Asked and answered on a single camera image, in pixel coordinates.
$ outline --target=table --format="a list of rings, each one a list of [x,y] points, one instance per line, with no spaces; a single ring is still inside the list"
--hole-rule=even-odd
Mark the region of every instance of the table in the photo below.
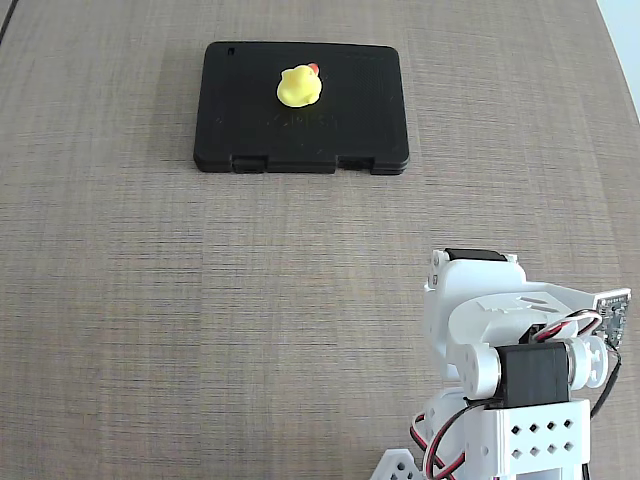
[[[407,172],[198,172],[216,40],[394,46]],[[640,291],[639,147],[593,0],[21,0],[0,47],[0,477],[367,479],[441,388],[431,249]],[[637,305],[594,479],[640,468]]]

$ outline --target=white robotic arm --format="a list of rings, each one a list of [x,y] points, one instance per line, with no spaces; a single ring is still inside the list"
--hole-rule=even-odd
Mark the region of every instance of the white robotic arm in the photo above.
[[[629,289],[593,295],[528,282],[514,255],[434,251],[425,334],[442,378],[461,386],[429,400],[414,431],[425,446],[439,443],[433,463],[444,470],[439,477],[428,468],[430,448],[423,472],[408,450],[390,450],[372,480],[581,479],[590,459],[590,405],[570,391],[604,383],[629,299]]]

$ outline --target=red wire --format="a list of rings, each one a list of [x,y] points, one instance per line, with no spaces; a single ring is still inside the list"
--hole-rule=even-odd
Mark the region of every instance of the red wire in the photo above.
[[[462,466],[462,464],[464,463],[466,458],[466,455],[464,452],[462,452],[460,454],[460,456],[451,464],[449,465],[447,468],[442,468],[442,467],[438,467],[440,468],[440,472],[438,472],[438,474],[435,476],[434,480],[443,480],[447,477],[450,477],[453,472],[455,472],[458,468],[460,468]]]
[[[416,417],[416,423],[421,422],[424,420],[424,414],[422,415],[418,415]],[[420,446],[421,449],[423,449],[425,452],[427,451],[427,442],[425,442],[422,437],[420,437],[420,435],[418,435],[418,432],[416,432],[415,428],[413,428],[413,425],[411,425],[411,427],[409,428],[409,431],[411,433],[413,433],[413,435],[411,435],[411,437],[418,443],[418,445]],[[462,463],[464,463],[464,452],[462,453],[462,455],[460,455],[460,457],[462,457]],[[460,457],[458,457],[456,459],[456,461],[454,462],[457,463],[460,460]],[[439,469],[444,469],[445,468],[445,464],[442,461],[442,459],[438,456],[435,455],[434,457],[435,463],[436,463],[436,467],[438,467]],[[455,468],[453,468],[451,470],[451,472],[449,472],[447,475],[443,475],[442,477],[440,477],[438,480],[443,480],[445,478],[449,478],[449,480],[456,480],[456,477],[453,476],[453,472],[458,469],[460,467],[460,465],[456,466]]]
[[[438,448],[438,445],[442,441],[442,437],[444,437],[445,433],[447,433],[449,428],[451,428],[451,426],[454,424],[454,422],[458,418],[460,418],[462,415],[464,415],[469,410],[472,410],[472,409],[477,408],[477,407],[482,407],[482,406],[488,405],[492,401],[494,401],[494,400],[487,399],[487,400],[478,401],[477,403],[474,403],[474,404],[469,404],[465,408],[463,408],[462,410],[456,412],[449,420],[447,420],[442,425],[442,427],[440,427],[440,430],[438,431],[438,433],[436,433],[434,435],[434,437],[431,439],[431,446],[429,447],[429,451],[428,451],[428,454],[427,454],[427,466],[426,466],[426,472],[424,472],[424,473],[425,473],[425,475],[426,475],[428,480],[442,480],[443,478],[445,478],[445,476],[446,476],[446,474],[448,472],[453,472],[456,468],[459,468],[460,465],[462,465],[464,463],[465,454],[463,452],[458,457],[458,459],[455,462],[453,462],[453,464],[450,465],[445,471],[442,471],[442,472],[438,473],[438,475],[434,475],[433,474],[433,467],[435,466],[436,450]]]
[[[551,330],[549,330],[548,332],[546,332],[544,334],[544,336],[540,336],[536,339],[536,341],[538,343],[542,343],[545,340],[548,340],[549,338],[555,336],[558,334],[558,332],[560,332],[560,330],[562,330],[564,327],[566,327],[567,325],[569,325],[569,323],[571,322],[562,322],[560,325],[558,325],[557,327],[553,327]]]

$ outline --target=black plastic tray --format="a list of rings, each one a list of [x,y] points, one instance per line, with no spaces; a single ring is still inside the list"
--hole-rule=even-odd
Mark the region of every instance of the black plastic tray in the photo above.
[[[311,62],[320,67],[320,100],[282,105],[281,71]],[[194,159],[204,172],[402,173],[409,145],[398,53],[327,43],[212,43]]]

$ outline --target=yellow rubber duck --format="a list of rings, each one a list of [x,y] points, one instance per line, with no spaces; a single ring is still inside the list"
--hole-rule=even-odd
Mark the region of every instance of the yellow rubber duck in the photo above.
[[[322,91],[318,73],[320,69],[315,63],[285,70],[278,85],[278,99],[287,107],[294,108],[316,103]]]

